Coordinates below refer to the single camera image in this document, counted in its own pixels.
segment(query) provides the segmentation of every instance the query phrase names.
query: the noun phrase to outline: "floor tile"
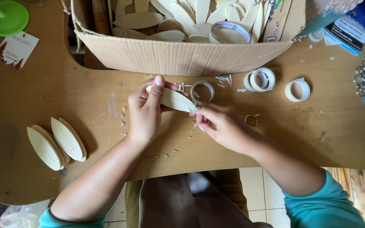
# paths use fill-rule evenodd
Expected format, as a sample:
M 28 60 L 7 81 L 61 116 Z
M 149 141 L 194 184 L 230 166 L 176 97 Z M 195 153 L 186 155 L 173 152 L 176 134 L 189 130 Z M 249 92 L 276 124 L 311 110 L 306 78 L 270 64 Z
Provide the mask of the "floor tile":
M 240 168 L 243 194 L 247 199 L 247 210 L 264 210 L 263 169 L 261 167 Z
M 281 188 L 275 183 L 275 181 L 264 169 L 263 178 L 266 209 L 285 208 L 284 194 L 281 192 Z
M 114 205 L 108 211 L 105 216 L 105 222 L 107 221 L 125 221 L 126 220 L 126 209 L 125 209 L 125 186 L 123 186 L 118 199 L 115 201 Z
M 104 228 L 126 228 L 126 221 L 104 222 Z
M 286 210 L 283 208 L 266 210 L 266 215 L 267 223 L 274 228 L 290 228 L 291 226 L 290 219 L 286 215 Z
M 249 219 L 252 222 L 257 222 L 257 221 L 267 222 L 266 210 L 251 210 L 251 211 L 249 211 Z

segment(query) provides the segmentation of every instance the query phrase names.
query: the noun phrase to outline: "label on tape roll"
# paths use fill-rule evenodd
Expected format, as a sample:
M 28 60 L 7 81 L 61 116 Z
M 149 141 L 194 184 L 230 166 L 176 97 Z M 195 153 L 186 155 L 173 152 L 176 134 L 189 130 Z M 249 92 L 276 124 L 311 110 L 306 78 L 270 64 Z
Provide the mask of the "label on tape roll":
M 220 40 L 216 37 L 215 34 L 213 34 L 213 30 L 215 29 L 232 29 L 235 30 L 236 32 L 242 34 L 245 38 L 246 38 L 246 42 L 250 43 L 251 41 L 251 36 L 250 33 L 243 27 L 241 27 L 238 24 L 232 23 L 232 22 L 217 22 L 215 24 L 212 25 L 211 29 L 209 30 L 209 40 L 211 43 L 226 43 L 223 40 Z
M 197 85 L 204 85 L 206 87 L 208 87 L 208 89 L 210 90 L 210 99 L 208 101 L 200 101 L 198 100 L 195 95 L 194 95 L 194 88 L 195 86 Z M 213 86 L 207 82 L 207 81 L 197 81 L 191 88 L 191 92 L 190 92 L 190 95 L 191 95 L 191 99 L 195 102 L 196 106 L 197 105 L 204 105 L 204 104 L 208 104 L 209 102 L 211 102 L 213 100 L 213 97 L 215 96 L 215 89 L 213 88 Z
M 256 82 L 257 75 L 261 78 L 261 85 Z M 248 91 L 266 92 L 272 90 L 275 85 L 275 75 L 268 68 L 259 68 L 246 74 L 243 83 Z
M 302 89 L 302 96 L 301 98 L 296 98 L 293 94 L 293 92 L 291 91 L 291 87 L 292 85 L 296 83 L 299 86 L 301 86 Z M 285 86 L 285 95 L 287 96 L 287 98 L 290 101 L 294 101 L 294 102 L 300 102 L 300 101 L 305 101 L 309 95 L 311 94 L 311 89 L 309 88 L 309 85 L 306 81 L 302 80 L 302 79 L 295 79 L 293 81 L 290 81 L 286 86 Z

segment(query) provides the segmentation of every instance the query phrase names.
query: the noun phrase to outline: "table surface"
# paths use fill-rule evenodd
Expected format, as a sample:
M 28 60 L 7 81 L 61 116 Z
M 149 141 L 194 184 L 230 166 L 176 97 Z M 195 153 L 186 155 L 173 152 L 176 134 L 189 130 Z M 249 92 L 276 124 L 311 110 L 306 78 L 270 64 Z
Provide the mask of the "table surface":
M 25 32 L 40 41 L 20 72 L 0 63 L 0 202 L 10 205 L 56 197 L 122 139 L 120 133 L 128 132 L 129 112 L 125 112 L 126 126 L 121 127 L 120 109 L 128 106 L 128 95 L 151 76 L 78 65 L 66 47 L 67 20 L 61 3 L 45 1 L 42 8 L 27 8 L 30 21 Z M 254 128 L 258 132 L 320 166 L 365 169 L 365 104 L 353 83 L 354 69 L 363 56 L 305 37 L 265 65 L 276 75 L 274 90 L 269 92 L 236 92 L 244 88 L 246 73 L 232 74 L 232 86 L 225 88 L 217 86 L 215 76 L 165 75 L 165 79 L 189 85 L 209 81 L 216 92 L 214 103 L 233 106 L 241 117 L 260 114 Z M 286 98 L 284 87 L 301 77 L 312 93 L 306 101 L 294 103 Z M 112 105 L 117 114 L 109 108 Z M 58 172 L 39 159 L 26 127 L 36 124 L 51 132 L 50 117 L 62 117 L 75 128 L 87 149 L 85 162 L 72 161 Z M 259 166 L 252 158 L 218 145 L 198 128 L 191 133 L 194 119 L 182 111 L 164 113 L 160 135 L 129 180 Z

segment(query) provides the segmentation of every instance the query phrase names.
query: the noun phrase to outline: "fingernail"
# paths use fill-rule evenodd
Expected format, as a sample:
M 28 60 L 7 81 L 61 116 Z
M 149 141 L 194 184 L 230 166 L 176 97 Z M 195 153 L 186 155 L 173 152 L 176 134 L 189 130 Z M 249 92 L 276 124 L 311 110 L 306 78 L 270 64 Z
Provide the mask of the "fingernail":
M 160 86 L 163 84 L 163 82 L 164 82 L 164 77 L 161 75 L 157 75 L 155 78 L 155 84 Z

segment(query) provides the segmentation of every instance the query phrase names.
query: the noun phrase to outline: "green plastic cap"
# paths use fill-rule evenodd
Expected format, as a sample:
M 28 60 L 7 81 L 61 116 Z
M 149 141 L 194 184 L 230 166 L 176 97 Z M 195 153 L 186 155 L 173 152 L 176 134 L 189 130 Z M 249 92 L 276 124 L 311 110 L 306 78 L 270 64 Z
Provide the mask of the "green plastic cap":
M 13 0 L 0 1 L 0 36 L 9 37 L 20 33 L 29 22 L 29 12 L 21 3 Z

